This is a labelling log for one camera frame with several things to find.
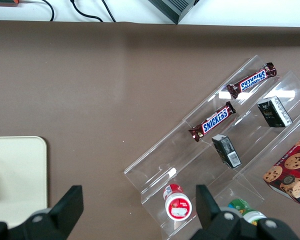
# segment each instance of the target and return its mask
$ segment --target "small black package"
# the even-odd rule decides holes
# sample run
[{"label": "small black package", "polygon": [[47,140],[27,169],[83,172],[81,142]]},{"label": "small black package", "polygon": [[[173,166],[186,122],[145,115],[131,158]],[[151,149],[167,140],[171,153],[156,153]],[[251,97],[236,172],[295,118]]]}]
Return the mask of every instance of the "small black package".
[{"label": "small black package", "polygon": [[212,142],[222,161],[232,169],[241,165],[238,154],[229,137],[218,134],[212,138]]},{"label": "small black package", "polygon": [[258,101],[257,106],[269,127],[283,128],[292,123],[289,114],[277,96],[262,99]]}]

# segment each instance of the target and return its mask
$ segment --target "black cable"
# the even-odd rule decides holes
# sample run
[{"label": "black cable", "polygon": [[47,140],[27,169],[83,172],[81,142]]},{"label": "black cable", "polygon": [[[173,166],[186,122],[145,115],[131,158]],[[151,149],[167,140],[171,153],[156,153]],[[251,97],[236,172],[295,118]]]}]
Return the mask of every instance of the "black cable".
[{"label": "black cable", "polygon": [[113,20],[113,22],[114,22],[114,23],[116,23],[117,21],[115,20],[114,16],[112,16],[112,13],[111,13],[110,9],[108,8],[108,6],[107,6],[107,4],[106,4],[105,0],[101,0],[101,1],[103,2],[103,4],[104,4],[104,6],[105,6],[106,10],[108,11],[108,13],[109,13],[110,17],[111,17],[111,18],[112,18],[112,20]]},{"label": "black cable", "polygon": [[51,4],[48,1],[46,1],[46,0],[41,0],[41,1],[45,2],[51,8],[52,16],[51,16],[50,22],[52,22],[55,18],[54,8],[51,6]]},{"label": "black cable", "polygon": [[77,8],[77,6],[76,6],[76,4],[75,4],[75,0],[70,0],[70,2],[72,3],[74,9],[75,9],[79,14],[81,14],[82,16],[84,16],[84,17],[86,17],[86,18],[91,18],[91,19],[98,19],[100,22],[103,23],[103,21],[102,21],[102,19],[101,19],[100,17],[98,17],[98,16],[92,16],[92,15],[87,15],[87,14],[81,12],[81,11]]}]

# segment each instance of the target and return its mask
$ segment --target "snickers logo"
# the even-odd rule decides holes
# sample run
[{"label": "snickers logo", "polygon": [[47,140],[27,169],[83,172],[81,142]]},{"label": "snickers logo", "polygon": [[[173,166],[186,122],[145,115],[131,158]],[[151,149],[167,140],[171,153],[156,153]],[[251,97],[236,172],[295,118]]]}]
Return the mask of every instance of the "snickers logo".
[{"label": "snickers logo", "polygon": [[267,78],[266,70],[262,69],[260,72],[257,72],[256,74],[250,76],[249,78],[247,78],[246,80],[240,83],[241,91],[243,92],[244,90],[252,87],[253,85],[257,84],[258,82],[266,78]]},{"label": "snickers logo", "polygon": [[221,123],[228,116],[229,116],[229,113],[227,111],[227,107],[225,107],[224,109],[222,109],[216,115],[212,116],[207,122],[205,122],[202,125],[203,133],[206,134],[208,131],[213,129],[215,126],[217,126],[219,123]]}]

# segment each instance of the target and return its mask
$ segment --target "chocolate bar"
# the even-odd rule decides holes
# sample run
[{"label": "chocolate bar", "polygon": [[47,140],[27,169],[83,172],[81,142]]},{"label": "chocolate bar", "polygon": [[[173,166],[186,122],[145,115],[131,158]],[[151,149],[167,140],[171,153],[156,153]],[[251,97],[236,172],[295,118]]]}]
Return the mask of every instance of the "chocolate bar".
[{"label": "chocolate bar", "polygon": [[277,75],[277,70],[272,62],[266,63],[259,71],[254,73],[253,75],[247,76],[243,80],[237,82],[236,84],[228,84],[226,87],[228,88],[229,93],[234,99],[237,99],[238,95],[243,91],[251,88],[257,83],[266,80],[268,78],[274,77]]},{"label": "chocolate bar", "polygon": [[199,140],[207,135],[207,133],[227,119],[231,114],[236,113],[236,110],[232,107],[231,103],[226,102],[225,106],[219,108],[212,116],[207,118],[203,123],[191,128],[189,132],[192,134],[194,140]]}]

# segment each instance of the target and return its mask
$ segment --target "white tray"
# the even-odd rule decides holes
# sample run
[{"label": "white tray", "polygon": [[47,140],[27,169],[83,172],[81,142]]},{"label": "white tray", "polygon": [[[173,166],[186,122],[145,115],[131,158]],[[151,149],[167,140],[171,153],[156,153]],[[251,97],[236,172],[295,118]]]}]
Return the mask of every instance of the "white tray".
[{"label": "white tray", "polygon": [[38,136],[0,137],[0,222],[13,228],[47,204],[46,142]]}]

